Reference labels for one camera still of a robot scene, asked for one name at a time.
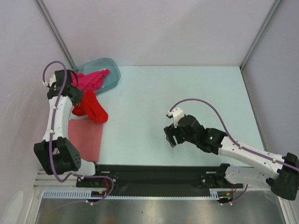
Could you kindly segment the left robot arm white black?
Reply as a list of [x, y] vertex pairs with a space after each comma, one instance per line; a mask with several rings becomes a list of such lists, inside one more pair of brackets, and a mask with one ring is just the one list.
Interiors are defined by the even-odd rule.
[[50, 112], [46, 132], [41, 142], [34, 145], [34, 153], [42, 168], [48, 175], [53, 175], [55, 168], [57, 175], [75, 173], [87, 176], [92, 186], [99, 186], [103, 182], [103, 174], [96, 171], [94, 162], [86, 161], [81, 153], [70, 142], [68, 127], [73, 106], [79, 103], [83, 92], [72, 85], [73, 71], [55, 71], [48, 84]]

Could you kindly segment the red t-shirt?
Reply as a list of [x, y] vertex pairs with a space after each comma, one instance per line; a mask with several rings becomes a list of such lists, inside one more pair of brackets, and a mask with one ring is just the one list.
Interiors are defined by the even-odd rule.
[[100, 105], [94, 92], [85, 93], [81, 102], [74, 106], [72, 114], [78, 117], [87, 116], [90, 120], [98, 124], [108, 121], [108, 113]]

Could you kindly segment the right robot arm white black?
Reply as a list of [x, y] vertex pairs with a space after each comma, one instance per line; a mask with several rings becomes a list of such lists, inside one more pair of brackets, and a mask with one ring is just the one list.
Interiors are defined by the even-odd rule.
[[192, 115], [175, 107], [166, 116], [173, 120], [164, 128], [166, 140], [172, 147], [189, 142], [205, 153], [238, 160], [246, 167], [221, 164], [215, 181], [220, 187], [229, 184], [263, 186], [275, 195], [293, 201], [299, 190], [299, 159], [292, 153], [268, 153], [234, 140], [227, 132], [203, 127]]

